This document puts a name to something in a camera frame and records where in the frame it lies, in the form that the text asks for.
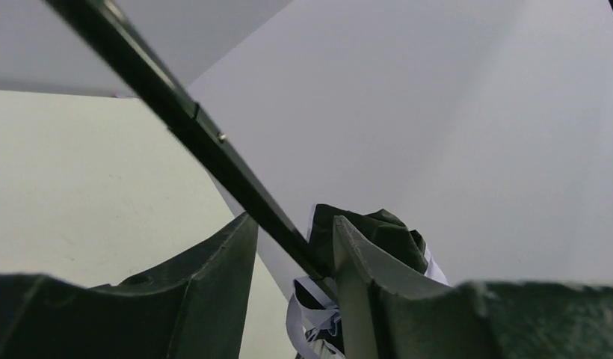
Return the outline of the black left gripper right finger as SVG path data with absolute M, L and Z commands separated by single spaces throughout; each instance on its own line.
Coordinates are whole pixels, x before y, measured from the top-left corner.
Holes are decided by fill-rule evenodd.
M 613 358 L 613 286 L 475 280 L 450 287 L 333 225 L 347 358 Z

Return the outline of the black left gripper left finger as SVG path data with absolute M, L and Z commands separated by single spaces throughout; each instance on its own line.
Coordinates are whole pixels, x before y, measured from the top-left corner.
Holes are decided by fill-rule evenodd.
M 241 214 L 116 286 L 0 274 L 0 358 L 237 358 L 257 233 Z

